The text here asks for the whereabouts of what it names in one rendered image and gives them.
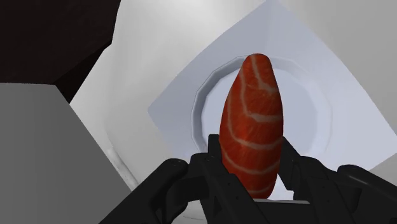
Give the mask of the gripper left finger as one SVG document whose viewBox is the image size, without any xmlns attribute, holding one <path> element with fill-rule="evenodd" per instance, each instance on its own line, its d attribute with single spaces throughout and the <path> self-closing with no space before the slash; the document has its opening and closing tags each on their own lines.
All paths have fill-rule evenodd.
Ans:
<svg viewBox="0 0 397 224">
<path fill-rule="evenodd" d="M 221 162 L 216 134 L 189 162 L 164 161 L 99 224 L 171 224 L 195 200 L 207 224 L 260 224 L 258 206 Z"/>
</svg>

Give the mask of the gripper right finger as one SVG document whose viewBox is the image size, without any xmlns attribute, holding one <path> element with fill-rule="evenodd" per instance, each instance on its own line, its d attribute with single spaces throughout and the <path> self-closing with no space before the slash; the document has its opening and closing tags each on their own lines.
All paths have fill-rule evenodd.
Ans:
<svg viewBox="0 0 397 224">
<path fill-rule="evenodd" d="M 362 167 L 333 171 L 283 138 L 279 175 L 295 200 L 310 203 L 319 224 L 397 224 L 397 186 Z"/>
</svg>

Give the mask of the red salmon piece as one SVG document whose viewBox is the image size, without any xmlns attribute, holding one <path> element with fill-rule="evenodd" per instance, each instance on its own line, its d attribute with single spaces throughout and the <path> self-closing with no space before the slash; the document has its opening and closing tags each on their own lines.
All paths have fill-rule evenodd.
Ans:
<svg viewBox="0 0 397 224">
<path fill-rule="evenodd" d="M 247 56 L 227 95 L 219 128 L 223 165 L 254 199 L 267 199 L 279 170 L 282 101 L 270 59 Z"/>
</svg>

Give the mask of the white square plate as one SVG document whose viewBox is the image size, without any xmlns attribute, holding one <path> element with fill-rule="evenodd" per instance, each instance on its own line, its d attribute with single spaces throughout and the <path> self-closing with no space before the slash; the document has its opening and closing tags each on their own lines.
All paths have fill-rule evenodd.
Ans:
<svg viewBox="0 0 397 224">
<path fill-rule="evenodd" d="M 175 156 L 205 152 L 244 59 L 269 57 L 297 152 L 335 170 L 372 169 L 397 154 L 397 135 L 341 60 L 278 0 L 265 0 L 189 63 L 148 113 Z"/>
</svg>

